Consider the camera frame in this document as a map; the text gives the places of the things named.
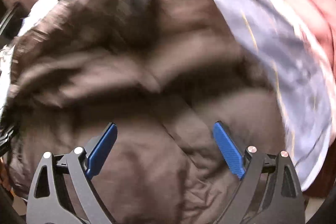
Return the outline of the brown down jacket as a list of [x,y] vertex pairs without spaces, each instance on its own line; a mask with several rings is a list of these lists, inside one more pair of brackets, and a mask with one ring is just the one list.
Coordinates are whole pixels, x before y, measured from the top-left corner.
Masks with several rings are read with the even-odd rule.
[[263,152],[284,148],[276,94],[214,0],[60,0],[14,43],[1,124],[18,130],[6,164],[19,197],[45,151],[113,122],[93,183],[115,220],[211,223],[238,184],[214,123]]

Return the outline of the blue plaid bed sheet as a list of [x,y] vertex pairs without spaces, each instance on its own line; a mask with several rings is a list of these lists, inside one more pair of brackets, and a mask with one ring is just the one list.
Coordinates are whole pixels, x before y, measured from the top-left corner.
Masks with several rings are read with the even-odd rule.
[[283,0],[214,0],[235,39],[264,65],[276,91],[285,143],[302,190],[335,139],[335,81],[303,20]]

